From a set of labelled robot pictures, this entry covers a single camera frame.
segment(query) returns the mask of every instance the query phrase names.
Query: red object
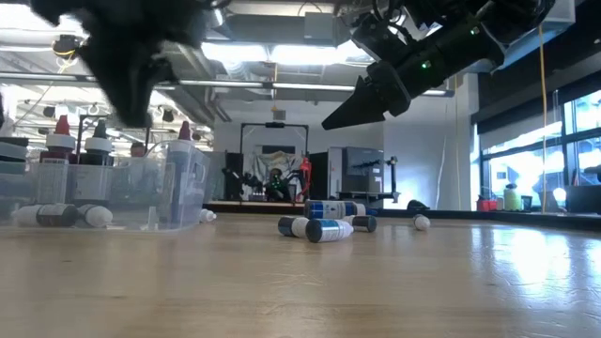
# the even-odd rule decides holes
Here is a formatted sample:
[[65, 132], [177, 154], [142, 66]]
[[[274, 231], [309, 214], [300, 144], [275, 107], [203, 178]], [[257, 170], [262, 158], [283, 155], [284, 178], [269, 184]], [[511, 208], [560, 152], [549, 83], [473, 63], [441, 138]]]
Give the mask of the red object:
[[304, 189], [302, 190], [302, 192], [299, 192], [299, 194], [297, 194], [297, 200], [299, 199], [299, 197], [305, 195], [308, 191], [309, 191], [309, 187], [311, 186], [311, 169], [313, 168], [313, 165], [309, 162], [308, 158], [302, 158], [302, 163], [299, 166], [299, 170], [302, 171], [302, 175], [304, 176]]
[[188, 121], [184, 121], [181, 124], [181, 128], [179, 129], [179, 136], [177, 137], [177, 139], [186, 141], [192, 140], [192, 138], [190, 137], [190, 123]]
[[497, 201], [479, 200], [477, 202], [478, 211], [496, 211]]
[[56, 129], [54, 130], [54, 133], [71, 136], [71, 134], [69, 133], [69, 122], [67, 120], [66, 115], [62, 115], [58, 118], [58, 122], [56, 122]]

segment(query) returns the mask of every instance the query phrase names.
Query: white bottle cap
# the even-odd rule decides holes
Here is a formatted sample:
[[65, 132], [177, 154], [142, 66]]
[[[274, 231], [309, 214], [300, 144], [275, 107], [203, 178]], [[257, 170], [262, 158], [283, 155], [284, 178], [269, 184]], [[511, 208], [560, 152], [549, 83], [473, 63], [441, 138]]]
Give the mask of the white bottle cap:
[[38, 210], [41, 206], [22, 207], [12, 213], [12, 219], [19, 226], [38, 226]]

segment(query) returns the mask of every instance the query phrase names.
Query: bottle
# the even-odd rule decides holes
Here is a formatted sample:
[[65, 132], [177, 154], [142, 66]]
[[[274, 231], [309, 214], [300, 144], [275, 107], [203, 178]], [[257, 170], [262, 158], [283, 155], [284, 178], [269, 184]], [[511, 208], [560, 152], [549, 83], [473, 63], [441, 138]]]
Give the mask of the bottle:
[[[159, 208], [159, 215], [161, 219], [161, 229], [176, 229], [179, 228], [182, 221], [184, 221], [184, 208], [185, 205], [190, 207], [192, 201], [186, 201], [185, 189], [189, 184], [189, 170], [191, 166], [191, 150], [194, 148], [193, 141], [190, 136], [190, 123], [184, 121], [181, 124], [179, 130], [179, 136], [177, 140], [169, 143], [167, 152], [167, 168], [165, 169], [165, 183], [163, 189], [171, 188], [168, 192], [171, 194], [171, 198], [168, 198], [168, 206]], [[173, 178], [173, 181], [169, 183], [167, 179]], [[194, 222], [198, 222], [198, 213], [195, 213]]]
[[12, 213], [19, 226], [72, 227], [79, 218], [77, 207], [50, 204], [22, 207]]
[[363, 204], [352, 201], [306, 201], [304, 203], [304, 217], [310, 220], [342, 220], [345, 216], [365, 216], [374, 213], [375, 211], [367, 210]]
[[307, 238], [306, 227], [309, 219], [304, 217], [282, 217], [278, 222], [280, 234], [292, 238]]
[[425, 231], [430, 228], [430, 219], [424, 215], [417, 214], [413, 216], [413, 226], [419, 231]]
[[217, 219], [217, 215], [211, 210], [202, 209], [200, 210], [200, 223], [213, 222]]
[[346, 216], [342, 220], [352, 225], [355, 231], [372, 233], [378, 227], [378, 221], [374, 216]]
[[515, 183], [509, 183], [505, 186], [503, 191], [504, 209], [508, 211], [520, 210], [522, 206], [522, 199], [517, 194], [517, 185]]
[[336, 241], [349, 237], [353, 233], [353, 227], [339, 220], [311, 220], [307, 223], [307, 238], [312, 243]]
[[107, 207], [114, 160], [109, 156], [113, 151], [113, 143], [107, 139], [104, 120], [98, 122], [94, 135], [85, 140], [85, 151], [80, 154], [80, 165], [75, 171], [73, 203], [76, 206], [91, 204]]
[[113, 221], [113, 213], [103, 206], [84, 205], [77, 210], [86, 224], [96, 228], [105, 228]]
[[38, 190], [36, 202], [40, 204], [67, 201], [69, 164], [73, 163], [75, 138], [69, 134], [67, 116], [62, 115], [56, 122], [54, 133], [46, 136], [47, 151], [39, 153]]

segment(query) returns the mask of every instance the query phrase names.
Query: red bottle cap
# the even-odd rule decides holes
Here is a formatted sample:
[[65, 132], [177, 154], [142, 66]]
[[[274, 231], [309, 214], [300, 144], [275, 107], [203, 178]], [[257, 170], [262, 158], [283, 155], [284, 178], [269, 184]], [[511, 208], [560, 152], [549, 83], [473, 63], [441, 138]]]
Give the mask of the red bottle cap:
[[56, 129], [54, 130], [54, 133], [71, 136], [71, 134], [69, 133], [69, 122], [67, 120], [66, 115], [62, 115], [58, 118], [58, 122], [56, 122]]
[[179, 129], [179, 137], [178, 140], [186, 140], [191, 141], [190, 137], [190, 123], [188, 121], [184, 121], [181, 124], [181, 128]]

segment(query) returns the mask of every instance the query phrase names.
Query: yellow cable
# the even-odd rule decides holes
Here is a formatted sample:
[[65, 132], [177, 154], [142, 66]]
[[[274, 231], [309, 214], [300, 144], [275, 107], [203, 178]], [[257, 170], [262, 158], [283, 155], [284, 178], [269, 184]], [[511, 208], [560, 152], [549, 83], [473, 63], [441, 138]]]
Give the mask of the yellow cable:
[[455, 76], [455, 162], [457, 164], [457, 201], [461, 210], [461, 175], [459, 174], [459, 104], [457, 102], [457, 75]]
[[538, 38], [540, 40], [540, 56], [541, 56], [541, 87], [543, 90], [543, 213], [547, 211], [547, 180], [545, 178], [547, 169], [545, 164], [547, 163], [547, 134], [545, 129], [547, 128], [547, 83], [545, 76], [545, 42], [543, 40], [543, 26], [538, 26]]

